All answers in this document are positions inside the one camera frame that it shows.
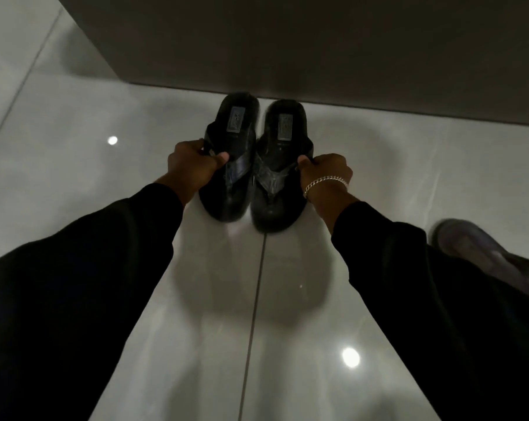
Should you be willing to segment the person's right forearm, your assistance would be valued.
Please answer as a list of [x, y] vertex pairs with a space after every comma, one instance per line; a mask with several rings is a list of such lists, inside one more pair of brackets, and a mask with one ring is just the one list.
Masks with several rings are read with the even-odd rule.
[[529, 297], [348, 191], [308, 196], [349, 282], [442, 421], [529, 421]]

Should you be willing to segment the person's left hand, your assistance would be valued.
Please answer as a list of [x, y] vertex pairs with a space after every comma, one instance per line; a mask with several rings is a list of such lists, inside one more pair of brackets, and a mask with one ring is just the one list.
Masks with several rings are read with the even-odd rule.
[[204, 154], [204, 143], [203, 139], [179, 142], [168, 157], [168, 171], [163, 183], [185, 200], [190, 200], [218, 171], [207, 168], [208, 154]]

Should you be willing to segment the person's left forearm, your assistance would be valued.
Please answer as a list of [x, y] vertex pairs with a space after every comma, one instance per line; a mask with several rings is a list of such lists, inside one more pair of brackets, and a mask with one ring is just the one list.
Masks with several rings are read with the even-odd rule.
[[0, 257], [0, 421], [88, 421], [174, 254], [153, 183]]

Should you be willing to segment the grey slipper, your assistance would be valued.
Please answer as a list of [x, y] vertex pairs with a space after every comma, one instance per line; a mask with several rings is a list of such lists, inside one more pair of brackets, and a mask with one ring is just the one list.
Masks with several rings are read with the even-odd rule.
[[443, 219], [432, 228], [429, 240], [444, 254], [469, 261], [529, 297], [529, 259], [508, 252], [476, 224]]

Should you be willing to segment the black flip-flop sandal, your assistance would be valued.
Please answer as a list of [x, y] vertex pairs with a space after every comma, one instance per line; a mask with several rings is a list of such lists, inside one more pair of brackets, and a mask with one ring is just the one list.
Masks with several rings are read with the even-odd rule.
[[313, 153], [303, 105], [292, 99], [273, 102], [264, 118], [253, 163], [250, 211], [259, 232], [281, 232], [300, 217], [307, 200], [300, 183], [298, 157], [311, 159]]
[[199, 190], [200, 201], [212, 218], [230, 223], [249, 206], [260, 104], [248, 92], [228, 94], [205, 130], [204, 155], [227, 153], [229, 160]]

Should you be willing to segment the person's right hand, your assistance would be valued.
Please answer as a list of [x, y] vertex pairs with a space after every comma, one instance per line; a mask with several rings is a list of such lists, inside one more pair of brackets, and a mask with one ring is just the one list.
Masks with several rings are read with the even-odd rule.
[[322, 187], [333, 187], [347, 191], [353, 176], [346, 158], [339, 154], [324, 154], [313, 157], [313, 172], [310, 176], [301, 176], [300, 182], [305, 197]]

